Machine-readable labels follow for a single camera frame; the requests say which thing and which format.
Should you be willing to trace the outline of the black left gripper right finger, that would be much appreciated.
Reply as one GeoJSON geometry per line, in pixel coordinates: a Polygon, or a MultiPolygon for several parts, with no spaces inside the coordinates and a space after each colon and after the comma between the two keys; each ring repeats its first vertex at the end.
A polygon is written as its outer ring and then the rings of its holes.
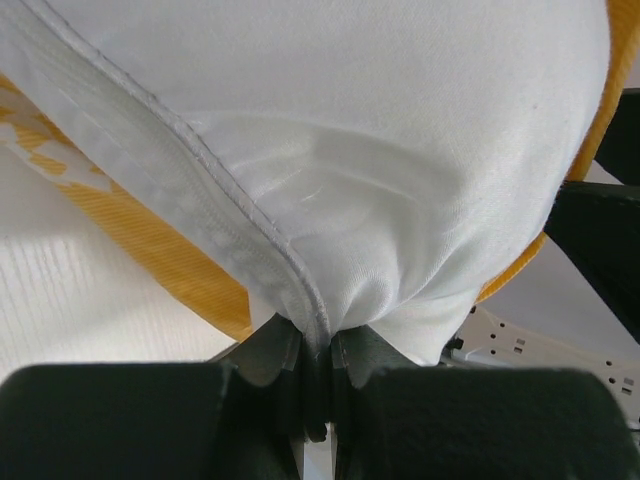
{"type": "Polygon", "coordinates": [[[571,369],[420,367],[368,327],[331,343],[340,479],[635,479],[609,390],[571,369]]]}

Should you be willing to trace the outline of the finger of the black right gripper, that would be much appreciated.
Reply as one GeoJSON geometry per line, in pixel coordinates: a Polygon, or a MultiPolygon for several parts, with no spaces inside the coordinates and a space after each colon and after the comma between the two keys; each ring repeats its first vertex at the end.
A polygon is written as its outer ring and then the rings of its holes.
{"type": "Polygon", "coordinates": [[[564,183],[544,233],[639,339],[639,188],[564,183]]]}
{"type": "Polygon", "coordinates": [[[624,89],[595,161],[621,183],[638,183],[640,172],[639,88],[624,89]]]}

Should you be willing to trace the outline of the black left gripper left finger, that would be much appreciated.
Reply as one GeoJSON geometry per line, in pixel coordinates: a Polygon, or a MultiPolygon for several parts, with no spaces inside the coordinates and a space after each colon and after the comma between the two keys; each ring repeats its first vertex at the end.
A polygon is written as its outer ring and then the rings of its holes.
{"type": "Polygon", "coordinates": [[[5,479],[296,479],[301,335],[215,361],[32,365],[1,386],[5,479]]]}

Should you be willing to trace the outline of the white pillow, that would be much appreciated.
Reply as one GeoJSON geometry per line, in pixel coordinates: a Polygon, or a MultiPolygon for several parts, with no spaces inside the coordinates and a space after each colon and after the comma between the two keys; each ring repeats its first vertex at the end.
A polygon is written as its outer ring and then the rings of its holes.
{"type": "Polygon", "coordinates": [[[5,1],[1,70],[320,350],[437,363],[541,233],[604,90],[602,1],[5,1]]]}

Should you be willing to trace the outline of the orange cartoon print pillowcase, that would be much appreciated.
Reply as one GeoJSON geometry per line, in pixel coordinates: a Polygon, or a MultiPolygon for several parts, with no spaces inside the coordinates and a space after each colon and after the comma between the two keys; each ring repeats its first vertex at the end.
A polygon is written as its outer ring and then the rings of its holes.
{"type": "MultiPolygon", "coordinates": [[[[601,104],[567,175],[586,177],[639,49],[639,4],[610,1],[611,64],[601,104]]],[[[238,341],[252,332],[248,296],[213,260],[88,160],[7,78],[1,144],[48,178],[177,301],[238,341]]]]}

